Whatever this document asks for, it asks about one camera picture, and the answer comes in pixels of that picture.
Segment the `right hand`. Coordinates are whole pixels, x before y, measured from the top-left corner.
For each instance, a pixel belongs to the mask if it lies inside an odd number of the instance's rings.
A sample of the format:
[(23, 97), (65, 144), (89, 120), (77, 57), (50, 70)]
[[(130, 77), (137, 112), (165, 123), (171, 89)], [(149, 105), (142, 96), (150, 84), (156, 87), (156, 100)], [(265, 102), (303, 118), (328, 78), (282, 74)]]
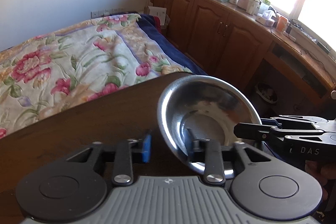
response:
[(305, 162), (305, 172), (313, 176), (322, 186), (322, 200), (326, 201), (328, 198), (328, 193), (324, 186), (329, 180), (336, 179), (335, 164), (321, 165), (315, 161)]

